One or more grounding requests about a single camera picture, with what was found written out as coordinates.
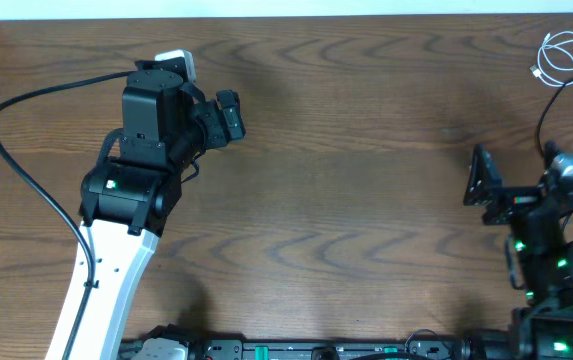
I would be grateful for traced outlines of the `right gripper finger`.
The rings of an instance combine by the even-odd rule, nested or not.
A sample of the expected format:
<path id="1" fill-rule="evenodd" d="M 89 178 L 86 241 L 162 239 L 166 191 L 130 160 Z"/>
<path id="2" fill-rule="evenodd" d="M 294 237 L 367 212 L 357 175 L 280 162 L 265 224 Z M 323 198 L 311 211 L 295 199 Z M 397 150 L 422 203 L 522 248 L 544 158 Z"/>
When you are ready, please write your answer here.
<path id="1" fill-rule="evenodd" d="M 547 141 L 543 148 L 544 166 L 550 168 L 553 160 L 561 153 L 559 146 L 552 140 Z"/>
<path id="2" fill-rule="evenodd" d="M 503 179 L 489 151 L 477 144 L 472 153 L 464 206 L 488 206 L 498 202 Z"/>

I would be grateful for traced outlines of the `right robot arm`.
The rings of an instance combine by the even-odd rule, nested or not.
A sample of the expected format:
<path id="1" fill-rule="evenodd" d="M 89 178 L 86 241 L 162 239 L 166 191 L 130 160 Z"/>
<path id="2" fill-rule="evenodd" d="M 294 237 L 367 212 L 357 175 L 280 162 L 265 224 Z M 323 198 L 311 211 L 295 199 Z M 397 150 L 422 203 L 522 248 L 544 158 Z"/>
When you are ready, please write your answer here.
<path id="1" fill-rule="evenodd" d="M 573 212 L 573 153 L 545 146 L 545 171 L 534 186 L 506 187 L 491 154 L 475 146 L 466 206 L 482 206 L 486 225 L 507 225 L 509 279 L 526 295 L 505 331 L 473 330 L 457 359 L 573 359 L 573 240 L 561 219 Z"/>

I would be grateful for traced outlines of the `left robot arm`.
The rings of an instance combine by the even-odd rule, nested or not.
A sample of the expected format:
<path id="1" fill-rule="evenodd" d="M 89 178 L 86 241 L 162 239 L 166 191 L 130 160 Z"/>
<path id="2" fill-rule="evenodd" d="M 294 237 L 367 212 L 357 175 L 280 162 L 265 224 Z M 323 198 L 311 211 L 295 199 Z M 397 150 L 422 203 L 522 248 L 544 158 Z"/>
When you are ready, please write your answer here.
<path id="1" fill-rule="evenodd" d="M 81 183 L 79 230 L 90 250 L 77 252 L 50 359 L 116 358 L 138 283 L 182 195 L 183 172 L 245 135 L 236 92 L 208 100 L 190 76 L 170 71 L 130 74 L 122 115 L 119 156 L 103 152 Z"/>

